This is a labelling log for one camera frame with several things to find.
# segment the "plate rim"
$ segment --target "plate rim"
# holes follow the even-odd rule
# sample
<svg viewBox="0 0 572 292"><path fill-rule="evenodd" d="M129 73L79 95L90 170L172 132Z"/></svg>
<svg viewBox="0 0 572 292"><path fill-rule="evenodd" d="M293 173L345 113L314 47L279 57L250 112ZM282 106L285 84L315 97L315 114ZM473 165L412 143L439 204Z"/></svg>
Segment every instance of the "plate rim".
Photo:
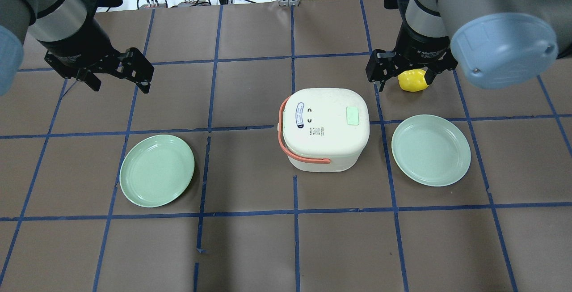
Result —
<svg viewBox="0 0 572 292"><path fill-rule="evenodd" d="M183 147L184 149L188 149L188 151L190 152L190 157L192 158L192 162L193 162L193 163L192 163L192 170L191 170L191 172L190 172L189 181L188 181L188 183L186 184L186 186L184 186L184 188L182 188L182 190L181 190L180 193L178 193L173 199L168 200L168 201L165 202L165 203L153 204L152 206L145 206L145 205L139 204L138 202L135 202L133 199L131 199L131 197L129 197L129 195L125 194L125 190L124 190L124 188L123 188L123 183L122 183L121 180L122 180L122 174L123 174L123 167L125 166L125 163L126 163L126 162L129 163L129 162L128 162L129 156L130 156L134 151L139 150L139 148L141 148L141 147L143 146L143 143L144 143L145 141L149 141L149 139L153 139L153 138L176 139L176 141L178 141L178 142L184 144L184 147ZM125 158L123 158L123 161L121 162L121 168L120 168L120 171L119 171L119 186L120 186L120 188L121 188L121 192L123 192L123 196L125 196L125 198L127 198L127 200L129 200L129 202L132 202L133 204L135 204L135 205L137 205L137 206L140 206L140 207L155 208L155 207L164 206L164 205L166 205L166 204L168 204L168 203L170 203L170 202L173 202L175 199L177 199L177 198L188 188L188 186L190 185L190 181L192 180L193 175L194 175L194 170L195 170L194 164L195 164L195 162L196 162L196 160L195 160L195 158L194 158L194 153L193 153L192 149L190 149L189 144L186 143L186 142L185 142L183 139L181 139L180 137L177 137L177 136L175 136L175 135L167 135L167 134L152 135L151 137L147 137L147 138L143 139L142 141L139 141L135 146L133 146L133 148L131 148L131 150L129 150L129 152L127 153L127 155L125 155Z"/></svg>
<svg viewBox="0 0 572 292"><path fill-rule="evenodd" d="M462 136L463 136L462 138L461 138L461 137L457 137L457 139L463 139L463 140L460 141L460 145L461 145L462 147L468 148L468 151L467 151L467 152L468 152L468 155L467 155L467 159L466 159L466 161L467 161L467 167L466 167L466 170L463 171L463 173L461 174L461 176L460 176L458 179L456 179L456 180L454 180L454 181L448 180L447 182L443 182L442 184L441 184L441 183L435 184L435 183L425 182L425 181L423 181L422 179L417 178L417 177L413 176L411 173L409 173L409 172L407 172L406 170L404 170L403 166L400 164L399 159L398 159L398 157L396 156L396 153L395 153L395 152L396 152L396 151L395 151L395 144L394 144L394 143L395 143L395 141L394 141L394 140L395 140L395 135L398 133L398 131L400 131L400 127L402 127L402 128L403 128L403 127L406 127L406 124L404 124L406 121L409 120L409 123L410 123L410 122L411 122L411 121L410 121L411 119L417 119L417 118L421 118L421 117L429 117L429 118L431 118L431 119L435 119L435 120L439 120L439 121L445 121L445 122L446 122L446 125L448 126L447 129L448 129L449 131L451 131L452 133L458 132L459 135L462 135ZM471 154L472 154L472 153L471 153L471 146L470 146L469 143L468 143L467 137L463 134L463 131L461 131L461 130L459 129L459 127L457 127L457 126L456 126L455 124L453 124L451 121L449 121L449 120L447 120L447 119L445 119L445 118L439 117L439 116L437 116L437 115L433 115L433 114L418 114L418 115L413 115L413 116L411 116L411 117L409 117L409 118L403 120L401 123L399 123L399 125L398 125L397 128L395 129L394 134L393 134L393 137L392 137L392 139L391 139L391 153L392 153L392 155L393 155L393 157L394 157L395 163L397 164L397 166L399 167L399 169L400 169L407 177L409 177L410 179L412 179L412 180L414 180L415 182L418 182L418 183L420 183L420 184L422 184L422 185L432 186L432 187L449 186L449 185L452 185L452 184L458 182L459 180L461 180L461 179L467 174L468 169L470 168L470 165L471 165L471 160L472 160L472 157L471 157Z"/></svg>

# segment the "light blue joint cap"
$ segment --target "light blue joint cap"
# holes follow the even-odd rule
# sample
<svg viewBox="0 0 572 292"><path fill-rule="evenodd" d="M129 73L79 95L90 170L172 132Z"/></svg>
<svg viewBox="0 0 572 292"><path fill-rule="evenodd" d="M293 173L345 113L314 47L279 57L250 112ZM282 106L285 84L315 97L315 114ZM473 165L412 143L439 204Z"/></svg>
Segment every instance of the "light blue joint cap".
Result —
<svg viewBox="0 0 572 292"><path fill-rule="evenodd" d="M12 86L14 76L22 64L24 48L12 31L0 25L0 96Z"/></svg>
<svg viewBox="0 0 572 292"><path fill-rule="evenodd" d="M495 13L466 23L451 39L451 51L467 80L500 89L533 78L558 56L554 29L525 13Z"/></svg>

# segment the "blue tape grid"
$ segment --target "blue tape grid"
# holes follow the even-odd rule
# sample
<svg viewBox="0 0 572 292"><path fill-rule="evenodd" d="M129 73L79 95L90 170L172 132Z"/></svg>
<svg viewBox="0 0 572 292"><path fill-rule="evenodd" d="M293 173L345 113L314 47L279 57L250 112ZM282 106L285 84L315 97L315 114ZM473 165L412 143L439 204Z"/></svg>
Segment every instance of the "blue tape grid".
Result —
<svg viewBox="0 0 572 292"><path fill-rule="evenodd" d="M51 117L50 127L47 130L47 134L51 133L51 129L54 127L55 117L58 114L59 105L62 103L63 94L65 93L67 85L67 80L64 80L62 84L62 90L59 93L59 99L57 104L55 105L54 114ZM34 184L36 177L38 176L39 167L42 163L43 155L46 152L47 142L49 137L46 137L45 141L43 142L42 150L39 154L38 163L36 164L34 175L32 176L32 180L30 182L30 187L28 188L28 192L26 194L26 199L24 200L24 204L22 206L22 211L20 212L20 217L18 217L18 223L16 224L16 229L14 229L14 235L12 235L12 241L10 241L10 247L8 248L8 253L6 254L6 259L4 260L4 265L2 266L2 272L0 272L0 286L2 286L2 282L4 281L4 275L6 275L6 269L8 268L8 263L10 262L10 257L12 256L12 252L14 251L14 245L16 244L16 239L18 238L18 233L20 232L20 227L22 225L24 214L26 213L26 208L28 206L28 202L30 201L30 196L32 194L32 190L34 189Z"/></svg>
<svg viewBox="0 0 572 292"><path fill-rule="evenodd" d="M218 49L219 49L219 42L220 42L220 30L221 30L221 21L223 15L223 7L220 7L219 12L219 21L217 27L217 40L216 40L216 48L215 48L215 57L213 60L184 60L184 61L175 61L175 62L156 62L153 65L167 65L167 64L192 64L192 63L214 63L213 67L213 77L212 77L212 86L211 86L211 95L210 95L210 105L209 105L209 123L208 127L206 128L197 128L197 129L163 129L163 130L145 130L145 131L131 131L131 121L133 118L133 111L135 109L135 101L137 99L137 88L135 88L133 93L133 100L131 102L131 110L129 115L129 120L127 121L127 129L126 131L107 131L107 132L94 132L94 133L61 133L61 134L53 134L51 130L53 129L53 125L55 123L55 119L59 110L59 106L61 104L61 100L65 93L69 90L66 90L67 80L64 81L62 90L60 93L59 101L55 107L55 111L50 123L49 130L46 134L42 135L2 135L0 139L28 139L28 138L45 138L43 148L38 158L38 162L34 171L34 176L31 180L31 184L29 190L26 195L26 199L24 201L22 211L19 217L0 217L0 221L16 221L16 229L14 231L14 235L12 241L10 243L10 247L8 250L8 254L4 261L4 265L2 267L2 272L0 274L0 285L2 285L2 281L4 280L4 275L6 273L6 268L8 268L8 263L10 261L10 257L12 255L12 251L14 249L14 245L16 243L16 239L21 227L22 222L24 221L52 221L52 220L106 220L106 227L104 231L104 237L102 239L102 246L100 250L100 257L98 259L98 266L96 270L96 277L94 280L93 291L97 290L98 278L101 271L101 264L105 252L105 244L107 235L109 232L109 224L112 219L150 219L150 218L176 218L176 217L198 217L199 219L199 227L198 227L198 250L201 251L201 243L202 243L202 220L204 217L242 217L242 216L259 216L259 215L294 215L294 240L295 244L295 266L296 266L296 291L300 291L300 254L299 254L299 227L298 227L298 216L300 214L305 213L352 213L352 212L392 212L394 213L395 219L395 229L396 235L398 239L398 250L399 250L399 257L400 263L402 267L402 276L403 276L403 284L405 291L408 291L408 282L407 282L407 273L406 273L406 265L403 255L403 246L401 241L401 234L399 228L399 215L400 211L408 212L408 211L440 211L440 210L478 210L478 209L490 209L493 214L493 218L495 221L495 226L498 232L499 241L501 244L501 248L503 251L503 257L505 258L507 271L509 272L509 278L511 280L511 285L513 290L517 291L517 285L514 279L514 275L512 272L512 268L509 261L509 256L506 251L505 242L502 236L502 230L499 224L498 216L496 214L496 209L498 208L538 208L538 207L572 207L572 202L546 202L546 203L515 203L515 204L495 204L494 200L492 199L492 195L488 193L489 196L489 204L485 205L461 205L461 206L412 206L412 207L399 207L395 198L395 190L393 185L393 178L391 173L391 164L389 159L389 152L388 152L388 145L387 145L387 138L385 133L385 125L392 124L392 123L401 123L402 120L384 120L382 108L379 101L379 93L377 89L374 87L374 92L376 95L376 101L378 104L378 115L379 121L372 121L372 125L380 125L382 129L382 138L383 138L383 145L384 145L384 154L386 158L386 166L388 171L388 179L390 182L390 191L391 191L391 198L392 198L392 207L379 207L379 208L331 208L331 209L306 209L300 210L298 209L298 181L297 177L294 176L294 209L292 210L269 210L269 211L252 211L252 212L204 212L204 202L206 199L206 181L207 181L207 174L208 174L208 160L209 160L209 151L210 151L210 137L207 139L206 144L206 162L204 166L204 176L203 176L203 184L202 184L202 200L201 200L201 208L199 213L166 213L166 214L151 214L151 215L113 215L113 206L117 194L117 187L114 186L112 199L109 206L109 211L107 215L76 215L76 216L24 216L27 204L29 202L31 192L34 187L35 179L37 177L39 167L41 165L41 161L43 155L45 153L45 149L47 147L47 143L49 138L51 137L74 137L74 136L98 136L98 135L124 135L125 142L123 144L123 150L121 153L121 161L125 157L125 151L127 146L127 141L129 139L129 135L132 134L147 134L147 133L179 133L179 132L194 132L194 131L207 131L209 133L213 131L233 131L233 130L245 130L245 129L270 129L274 127L274 125L258 125L258 126L243 126L243 127L212 127L212 111L213 111L213 104L214 104L214 96L215 96L215 86L216 86L216 68L219 62L237 62L237 61L250 61L250 60L276 60L276 59L292 59L292 92L296 90L295 84L295 59L296 58L319 58L319 57L336 57L336 56L361 56L361 55L369 55L372 51L371 39L370 39L370 32L366 18L366 11L364 8L363 0L360 1L360 7L363 15L364 20L364 29L366 33L367 45L368 45L368 52L349 52L349 53L339 53L339 54L307 54L307 55L296 55L294 51L294 7L290 8L290 33L291 33L291 40L292 40L292 49L290 56L269 56L269 57L256 57L256 58L233 58L233 59L218 59ZM147 31L147 39L145 41L145 49L143 50L143 54L147 53L147 47L149 45L149 37L151 35L151 28L153 25L153 18L155 17L155 10L151 11L151 20L149 22L149 29ZM18 70L19 72L43 72L43 71L50 71L51 68L31 68L31 69L22 69ZM457 88L459 91L459 96L461 98L463 108L465 111L464 118L450 118L449 121L466 121L470 127L472 141L475 146L476 155L478 157L479 166L481 169L482 176L484 178L484 183L486 190L488 191L488 180L486 178L486 172L484 170L484 165L482 163L482 158L480 156L480 151L478 149L478 143L476 141L476 136L474 134L474 129L472 127L472 121L494 121L494 120L505 120L505 119L544 119L544 118L554 118L558 123L558 127L560 132L562 133L562 137L564 139L564 143L572 156L572 148L570 145L570 141L566 133L564 132L564 127L561 123L561 118L570 118L572 114L558 114L555 110L555 107L550 99L549 93L544 86L544 83L540 76L537 77L538 82L545 94L546 100L550 105L552 115L520 115L514 117L471 117L468 108L466 106L466 102L464 100L462 88L459 83L459 78L456 75L456 72L453 72L457 84ZM193 274L193 283L194 288L193 290L197 290L197 283L198 283L198 269L199 263L195 263L194 267L194 274Z"/></svg>
<svg viewBox="0 0 572 292"><path fill-rule="evenodd" d="M368 54L370 54L372 52L372 47L371 47L370 28L369 28L368 23L367 23L366 8L364 7L363 0L359 0L359 3L360 3L360 7L362 9L364 30L366 33L367 47L368 47L368 51L369 51ZM378 105L379 120L384 121L382 106L381 106L380 100L379 100L378 88L375 85L373 85L372 87L374 89L375 99L376 99L376 102ZM386 159L387 176L388 176L388 180L389 180L389 184L390 184L391 205L392 205L392 210L394 213L395 235L397 237L399 262L401 264L401 274L403 277L403 289L405 292L409 292L409 283L407 281L407 269L406 269L406 265L405 265L405 256L403 254L403 243L402 243L402 239L401 239L401 227L399 225L399 207L397 204L397 199L395 198L393 174L391 173L390 153L389 153L388 145L387 145L386 127L385 127L384 123L380 123L380 127L382 129L383 153L384 153L384 156Z"/></svg>
<svg viewBox="0 0 572 292"><path fill-rule="evenodd" d="M481 157L481 155L480 155L479 144L478 144L478 142L476 141L475 131L474 131L473 126L472 126L472 119L471 119L471 117L470 117L470 115L469 115L468 108L467 108L467 103L465 102L465 99L464 99L463 89L461 88L461 84L460 84L460 82L459 82L459 76L457 76L457 72L456 72L455 70L453 70L453 76L455 76L455 82L456 82L456 84L457 84L457 89L459 90L459 96L460 96L460 99L461 99L461 103L463 104L463 110L464 110L464 112L465 112L465 116L466 116L466 118L467 118L468 127L469 127L469 130L470 130L470 132L471 132L472 143L473 143L473 145L474 145L474 147L475 147L475 153L476 153L476 158L477 158L477 160L478 160L478 162L479 162L480 173L481 173L481 175L482 175L482 177L483 177L484 187L486 188L486 192L487 192L487 195L488 195L488 202L489 202L489 204L490 204L490 206L491 206L492 218L494 219L494 222L495 222L496 233L498 234L499 242L500 242L500 248L501 248L501 250L502 250L503 257L505 258L505 264L506 264L507 271L508 271L508 273L509 273L510 284L511 284L511 286L513 287L513 292L517 292L517 291L518 291L517 282L516 282L516 280L514 279L513 268L512 268L512 266L511 266L511 264L510 264L509 253L508 253L507 250L506 250L505 239L504 239L504 237L503 237L503 233L502 233L502 229L501 229L501 224L500 224L500 222L499 222L498 215L496 214L496 207L495 207L494 200L493 200L493 198L492 198L492 194L491 194L491 192L490 192L490 190L489 190L487 173L486 173L486 171L484 170L484 164L483 164L483 159L482 159L482 157Z"/></svg>

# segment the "green button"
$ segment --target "green button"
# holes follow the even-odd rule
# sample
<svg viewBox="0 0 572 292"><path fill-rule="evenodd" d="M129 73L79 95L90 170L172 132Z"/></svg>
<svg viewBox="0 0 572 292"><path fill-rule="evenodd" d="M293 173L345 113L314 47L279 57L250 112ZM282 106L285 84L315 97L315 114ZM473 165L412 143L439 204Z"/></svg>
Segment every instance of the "green button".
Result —
<svg viewBox="0 0 572 292"><path fill-rule="evenodd" d="M345 118L349 125L359 125L359 110L355 106L348 106L345 109Z"/></svg>

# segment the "orange handle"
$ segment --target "orange handle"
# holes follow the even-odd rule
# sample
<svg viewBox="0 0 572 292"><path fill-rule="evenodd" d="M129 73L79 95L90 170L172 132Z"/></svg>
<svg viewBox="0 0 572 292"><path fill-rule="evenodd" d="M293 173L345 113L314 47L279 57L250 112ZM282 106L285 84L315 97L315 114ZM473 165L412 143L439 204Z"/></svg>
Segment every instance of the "orange handle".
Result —
<svg viewBox="0 0 572 292"><path fill-rule="evenodd" d="M284 114L284 107L286 106L286 102L288 102L289 98L290 97L287 97L286 100L282 102L282 105L280 105L280 112L278 113L278 143L280 144L282 151L284 151L284 153L287 154L288 157L294 160L298 160L300 162L307 162L309 164L329 164L330 162L332 162L332 160L328 158L304 158L298 156L296 155L296 153L288 150L288 148L284 145L284 142L282 142L282 115Z"/></svg>

